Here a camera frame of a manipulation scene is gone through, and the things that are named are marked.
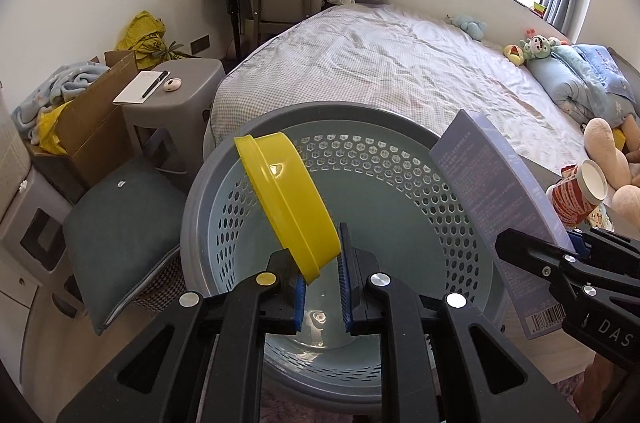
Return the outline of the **person's right hand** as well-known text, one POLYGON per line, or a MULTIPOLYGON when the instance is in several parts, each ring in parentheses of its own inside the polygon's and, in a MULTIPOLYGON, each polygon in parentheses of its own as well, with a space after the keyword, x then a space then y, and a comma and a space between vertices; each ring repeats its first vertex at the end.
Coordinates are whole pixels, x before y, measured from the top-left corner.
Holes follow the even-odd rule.
POLYGON ((625 371, 595 355, 574 392, 583 422, 639 422, 639 367, 625 371))

